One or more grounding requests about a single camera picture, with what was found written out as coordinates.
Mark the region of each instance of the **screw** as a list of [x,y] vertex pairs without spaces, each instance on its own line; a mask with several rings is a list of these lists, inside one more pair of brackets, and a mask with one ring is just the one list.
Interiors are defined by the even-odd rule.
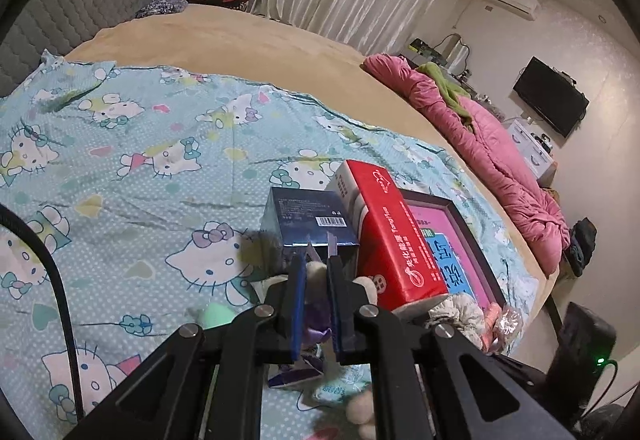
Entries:
[[255,307],[254,313],[258,317],[271,317],[273,315],[273,306],[258,305],[257,307]]
[[195,323],[186,323],[180,327],[178,330],[180,335],[185,339],[190,339],[192,337],[196,337],[198,335],[199,326]]
[[436,326],[436,335],[439,337],[444,337],[445,339],[450,339],[454,334],[453,327],[446,323],[439,324]]
[[360,315],[363,317],[375,317],[380,310],[375,305],[362,305],[359,309]]

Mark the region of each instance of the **black cable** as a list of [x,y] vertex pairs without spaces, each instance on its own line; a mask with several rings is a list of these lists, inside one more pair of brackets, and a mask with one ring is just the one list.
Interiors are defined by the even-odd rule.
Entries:
[[465,68],[462,71],[462,72],[464,72],[467,69],[466,60],[469,59],[469,56],[471,56],[471,48],[466,43],[463,43],[462,46],[466,46]]
[[449,36],[455,36],[456,34],[457,32],[451,32],[451,34],[447,34],[440,43],[433,47],[433,49],[436,50],[440,45],[442,45],[442,43],[444,43],[444,40],[446,40]]
[[80,372],[78,370],[78,353],[76,352],[76,342],[74,341],[74,331],[71,326],[71,315],[66,303],[65,287],[62,284],[60,272],[53,261],[49,250],[40,241],[37,234],[14,214],[10,209],[0,204],[0,226],[6,227],[10,232],[22,240],[28,248],[42,262],[42,266],[49,276],[49,281],[53,288],[53,294],[58,305],[60,322],[62,323],[62,333],[65,337],[66,354],[69,358],[69,369],[71,371],[71,386],[74,390],[74,400],[76,402],[76,418],[78,422],[84,418],[82,408],[82,390],[80,388]]
[[616,380],[616,377],[618,376],[618,363],[615,362],[615,360],[613,359],[609,359],[606,364],[605,367],[607,366],[607,364],[613,364],[613,376],[611,377],[611,380],[609,381],[609,384],[607,385],[607,388],[602,392],[602,394],[600,395],[600,397],[596,400],[596,402],[594,402],[593,406],[591,406],[585,413],[584,415],[581,416],[581,418],[586,417],[591,411],[593,411],[596,406],[600,403],[600,401],[603,399],[603,397],[607,394],[607,391],[609,391],[611,389],[611,387],[613,386],[613,381]]
[[629,391],[634,391],[637,387],[638,384],[640,384],[640,382],[636,382],[631,388],[629,388],[628,390],[625,391],[625,393],[621,393],[619,394],[616,398],[614,398],[612,401],[608,402],[607,404],[605,404],[605,406],[609,406],[609,404],[613,404],[615,401],[620,400],[622,397],[624,397],[627,393],[629,393]]

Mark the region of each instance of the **black metal arm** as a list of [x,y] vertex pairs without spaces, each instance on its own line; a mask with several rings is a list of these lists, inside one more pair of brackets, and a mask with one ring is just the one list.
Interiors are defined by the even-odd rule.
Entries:
[[[425,330],[370,305],[363,287],[344,279],[338,257],[330,258],[327,273],[336,357],[341,364],[370,363],[379,440],[434,437],[416,364],[437,438],[572,438],[452,327]],[[264,305],[222,327],[180,327],[66,440],[194,439],[203,423],[206,440],[257,440],[264,365],[291,363],[300,353],[305,276],[295,258],[289,280],[270,287]]]

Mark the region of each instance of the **beige blanket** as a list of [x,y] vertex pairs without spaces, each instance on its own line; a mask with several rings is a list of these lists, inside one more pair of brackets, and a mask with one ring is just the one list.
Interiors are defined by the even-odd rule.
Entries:
[[[179,14],[150,16],[102,29],[71,51],[68,59],[120,65],[167,64],[201,74],[228,74],[305,92],[332,109],[365,123],[389,128],[455,150],[404,99],[360,68],[364,57],[353,48],[312,32],[258,16],[212,6],[189,5]],[[558,271],[546,279],[529,246],[496,198],[466,170],[505,222],[524,265],[539,280],[533,319],[551,292]]]

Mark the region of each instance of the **red box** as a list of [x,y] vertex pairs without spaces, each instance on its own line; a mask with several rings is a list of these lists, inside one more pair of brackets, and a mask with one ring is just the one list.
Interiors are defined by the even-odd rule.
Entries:
[[328,189],[337,192],[358,232],[358,276],[378,289],[378,304],[401,310],[448,293],[420,229],[388,171],[345,160]]

